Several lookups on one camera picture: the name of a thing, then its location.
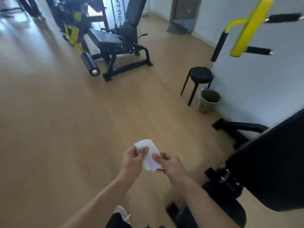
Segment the yellow machine arm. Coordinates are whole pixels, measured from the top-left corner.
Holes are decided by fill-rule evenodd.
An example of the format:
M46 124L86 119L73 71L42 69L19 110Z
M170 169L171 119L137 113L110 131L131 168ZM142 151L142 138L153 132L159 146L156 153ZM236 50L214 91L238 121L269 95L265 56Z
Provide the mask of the yellow machine arm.
M230 28L234 25L244 24L237 40L234 43L233 48L230 50L230 56L241 57L243 52L256 53L261 55L272 55L271 49L259 48L248 46L250 40L255 34L256 30L262 23L283 23L283 22L296 22L302 20L304 17L301 13L293 14L277 14L271 15L266 18L266 15L271 8L275 0L260 0L253 12L246 19L236 19L231 21L222 32L221 37L216 45L215 51L211 58L212 62L215 62L223 45L228 36Z

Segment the shoe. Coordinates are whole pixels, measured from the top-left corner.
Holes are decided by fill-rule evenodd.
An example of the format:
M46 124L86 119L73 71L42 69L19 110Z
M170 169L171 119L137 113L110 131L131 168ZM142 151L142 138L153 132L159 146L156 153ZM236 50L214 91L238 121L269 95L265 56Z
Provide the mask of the shoe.
M128 224L131 225L129 218L130 218L130 214L128 215L126 209L122 206L117 206L114 213L120 213L121 217L123 218L123 220L125 222L127 222Z
M40 14L38 17L40 18L40 20L46 21L45 17L42 14Z

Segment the folded white paper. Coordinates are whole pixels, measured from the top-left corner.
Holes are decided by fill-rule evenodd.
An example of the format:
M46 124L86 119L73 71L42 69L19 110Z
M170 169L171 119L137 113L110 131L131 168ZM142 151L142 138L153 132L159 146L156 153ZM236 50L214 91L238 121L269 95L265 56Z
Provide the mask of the folded white paper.
M142 141L139 141L134 144L136 146L137 154L140 154L141 150L148 146L149 152L147 153L146 157L143 159L143 167L148 171L156 171L157 169L163 169L160 164L158 164L156 161L153 160L152 154L156 153L157 155L161 155L157 147L154 145L154 143L150 139L145 139Z

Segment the bucket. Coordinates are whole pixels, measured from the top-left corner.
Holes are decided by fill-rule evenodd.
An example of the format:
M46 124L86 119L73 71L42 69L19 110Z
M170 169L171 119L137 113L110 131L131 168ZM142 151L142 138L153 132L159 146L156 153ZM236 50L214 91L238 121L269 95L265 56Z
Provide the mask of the bucket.
M202 114L207 114L212 111L214 105L218 103L221 96L218 92L210 89L202 89L199 93L199 102L197 110Z

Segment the black stool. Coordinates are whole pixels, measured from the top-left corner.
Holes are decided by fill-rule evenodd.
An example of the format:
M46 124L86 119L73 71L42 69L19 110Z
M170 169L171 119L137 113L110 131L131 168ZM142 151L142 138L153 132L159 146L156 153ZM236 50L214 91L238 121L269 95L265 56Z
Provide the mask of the black stool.
M212 79L213 79L213 75L212 75L211 70L209 70L207 67L194 67L194 68L191 68L189 70L189 73L188 73L187 79L185 81L184 87L183 87L183 89L182 89L182 91L180 93L181 95L184 92L184 89L185 89L185 86L187 84L189 76L190 76L190 78L192 79L192 81L195 84L194 89L193 89L192 94L191 94L191 97L190 97L189 102L188 102L188 105L191 105L193 97L195 95L195 92L196 92L197 87L199 86L199 84L209 83L209 85L207 87L207 89L209 89L209 87L211 85L211 82L212 82Z

